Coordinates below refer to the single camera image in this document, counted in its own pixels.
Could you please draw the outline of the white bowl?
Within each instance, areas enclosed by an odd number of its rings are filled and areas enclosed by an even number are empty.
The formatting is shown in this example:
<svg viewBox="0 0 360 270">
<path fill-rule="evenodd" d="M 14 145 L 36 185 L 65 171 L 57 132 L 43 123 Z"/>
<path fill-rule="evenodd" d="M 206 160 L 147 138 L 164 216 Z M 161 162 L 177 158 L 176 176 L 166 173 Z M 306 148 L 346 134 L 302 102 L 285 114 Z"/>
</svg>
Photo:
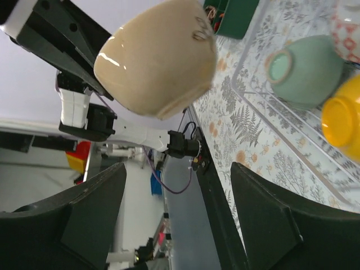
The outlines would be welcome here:
<svg viewBox="0 0 360 270">
<path fill-rule="evenodd" d="M 121 26 L 94 74 L 123 107 L 165 120 L 206 93 L 217 65 L 215 36 L 198 1 L 165 1 Z"/>
</svg>

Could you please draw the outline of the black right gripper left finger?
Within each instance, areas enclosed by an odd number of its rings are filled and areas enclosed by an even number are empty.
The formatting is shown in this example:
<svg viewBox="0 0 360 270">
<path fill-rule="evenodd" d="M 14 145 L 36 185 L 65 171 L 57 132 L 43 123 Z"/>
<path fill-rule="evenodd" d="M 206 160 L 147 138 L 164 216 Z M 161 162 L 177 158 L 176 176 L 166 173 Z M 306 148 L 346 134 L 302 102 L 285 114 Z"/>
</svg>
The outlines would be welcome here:
<svg viewBox="0 0 360 270">
<path fill-rule="evenodd" d="M 125 189 L 116 163 L 91 179 L 1 212 L 1 269 L 104 269 Z"/>
</svg>

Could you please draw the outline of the white wire dish rack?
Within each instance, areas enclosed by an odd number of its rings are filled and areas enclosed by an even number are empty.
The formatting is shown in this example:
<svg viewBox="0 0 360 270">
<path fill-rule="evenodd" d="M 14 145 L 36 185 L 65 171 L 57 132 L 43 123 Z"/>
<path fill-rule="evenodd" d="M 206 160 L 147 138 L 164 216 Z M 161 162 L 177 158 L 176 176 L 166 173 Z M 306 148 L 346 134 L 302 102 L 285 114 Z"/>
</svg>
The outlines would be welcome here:
<svg viewBox="0 0 360 270">
<path fill-rule="evenodd" d="M 232 88 L 286 146 L 308 178 L 310 197 L 359 210 L 359 165 L 332 147 L 321 131 L 321 109 L 293 108 L 266 78 L 270 54 L 302 37 L 328 34 L 332 1 L 260 1 L 244 38 Z"/>
</svg>

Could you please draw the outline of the light green flower bowl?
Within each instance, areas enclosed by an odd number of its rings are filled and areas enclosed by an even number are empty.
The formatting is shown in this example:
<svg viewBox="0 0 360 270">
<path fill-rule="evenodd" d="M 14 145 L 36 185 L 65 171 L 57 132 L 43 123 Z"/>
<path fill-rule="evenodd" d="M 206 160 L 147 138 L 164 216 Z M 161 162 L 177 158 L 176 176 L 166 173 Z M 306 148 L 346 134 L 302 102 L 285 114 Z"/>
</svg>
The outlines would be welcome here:
<svg viewBox="0 0 360 270">
<path fill-rule="evenodd" d="M 265 73 L 278 98 L 296 109 L 310 110 L 335 92 L 344 66 L 331 37 L 314 35 L 271 54 Z"/>
</svg>

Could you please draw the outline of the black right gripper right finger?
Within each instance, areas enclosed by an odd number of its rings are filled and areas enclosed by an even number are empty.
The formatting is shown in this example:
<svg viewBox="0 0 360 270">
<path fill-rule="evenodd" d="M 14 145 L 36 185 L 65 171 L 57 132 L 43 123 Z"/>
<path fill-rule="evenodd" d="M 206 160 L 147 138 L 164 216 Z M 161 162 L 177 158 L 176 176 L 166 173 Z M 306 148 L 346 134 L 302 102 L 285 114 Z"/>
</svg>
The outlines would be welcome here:
<svg viewBox="0 0 360 270">
<path fill-rule="evenodd" d="M 359 269 L 359 214 L 280 187 L 240 163 L 231 186 L 250 269 Z"/>
</svg>

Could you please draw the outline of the orange patterned bowl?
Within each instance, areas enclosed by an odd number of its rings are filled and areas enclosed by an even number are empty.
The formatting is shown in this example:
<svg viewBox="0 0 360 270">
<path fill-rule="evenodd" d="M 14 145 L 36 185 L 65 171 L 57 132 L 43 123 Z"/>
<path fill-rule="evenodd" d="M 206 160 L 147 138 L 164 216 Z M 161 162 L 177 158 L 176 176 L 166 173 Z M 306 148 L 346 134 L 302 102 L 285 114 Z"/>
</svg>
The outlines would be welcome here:
<svg viewBox="0 0 360 270">
<path fill-rule="evenodd" d="M 330 33 L 337 54 L 359 65 L 359 0 L 335 2 Z"/>
</svg>

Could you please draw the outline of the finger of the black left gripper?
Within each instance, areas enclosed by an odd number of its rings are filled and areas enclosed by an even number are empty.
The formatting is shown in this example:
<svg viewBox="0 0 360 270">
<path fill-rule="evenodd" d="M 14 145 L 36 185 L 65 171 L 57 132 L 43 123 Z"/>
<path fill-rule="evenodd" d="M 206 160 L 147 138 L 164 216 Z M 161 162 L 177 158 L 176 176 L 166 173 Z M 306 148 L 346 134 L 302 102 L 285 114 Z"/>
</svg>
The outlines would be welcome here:
<svg viewBox="0 0 360 270">
<path fill-rule="evenodd" d="M 54 68 L 69 74 L 71 78 L 78 82 L 87 84 L 90 89 L 99 95 L 110 100 L 114 99 L 95 78 L 91 64 L 60 33 L 25 26 L 17 36 L 16 41 L 22 48 Z"/>
<path fill-rule="evenodd" d="M 81 67 L 93 67 L 110 33 L 72 1 L 38 1 L 32 26 L 46 41 Z"/>
</svg>

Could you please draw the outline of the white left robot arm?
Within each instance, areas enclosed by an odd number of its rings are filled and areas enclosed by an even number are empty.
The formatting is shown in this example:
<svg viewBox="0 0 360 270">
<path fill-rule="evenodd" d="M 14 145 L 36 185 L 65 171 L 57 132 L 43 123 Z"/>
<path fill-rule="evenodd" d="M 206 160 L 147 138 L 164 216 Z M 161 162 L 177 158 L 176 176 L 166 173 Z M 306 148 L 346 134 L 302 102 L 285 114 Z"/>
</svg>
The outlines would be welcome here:
<svg viewBox="0 0 360 270">
<path fill-rule="evenodd" d="M 55 89 L 61 98 L 59 130 L 91 142 L 129 142 L 174 158 L 198 157 L 201 141 L 182 132 L 135 125 L 92 94 L 112 100 L 95 78 L 95 58 L 110 33 L 71 1 L 2 1 L 1 29 L 14 44 L 57 70 Z"/>
</svg>

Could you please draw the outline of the yellow bowl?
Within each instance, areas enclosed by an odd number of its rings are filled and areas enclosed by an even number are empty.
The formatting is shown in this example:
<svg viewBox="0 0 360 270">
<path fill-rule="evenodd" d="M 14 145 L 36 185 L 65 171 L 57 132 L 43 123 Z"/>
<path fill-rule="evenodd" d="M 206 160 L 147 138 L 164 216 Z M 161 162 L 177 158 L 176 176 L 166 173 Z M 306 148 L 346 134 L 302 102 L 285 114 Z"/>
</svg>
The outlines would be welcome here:
<svg viewBox="0 0 360 270">
<path fill-rule="evenodd" d="M 330 145 L 359 163 L 359 75 L 343 83 L 323 104 L 321 126 Z"/>
</svg>

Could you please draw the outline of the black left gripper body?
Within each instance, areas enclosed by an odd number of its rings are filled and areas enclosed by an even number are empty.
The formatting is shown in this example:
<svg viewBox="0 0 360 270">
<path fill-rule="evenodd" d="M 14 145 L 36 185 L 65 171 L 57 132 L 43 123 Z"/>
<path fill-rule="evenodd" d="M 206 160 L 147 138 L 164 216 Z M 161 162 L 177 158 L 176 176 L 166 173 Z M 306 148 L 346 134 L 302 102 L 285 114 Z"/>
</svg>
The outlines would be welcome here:
<svg viewBox="0 0 360 270">
<path fill-rule="evenodd" d="M 72 65 L 72 1 L 8 1 L 8 36 L 50 65 Z"/>
</svg>

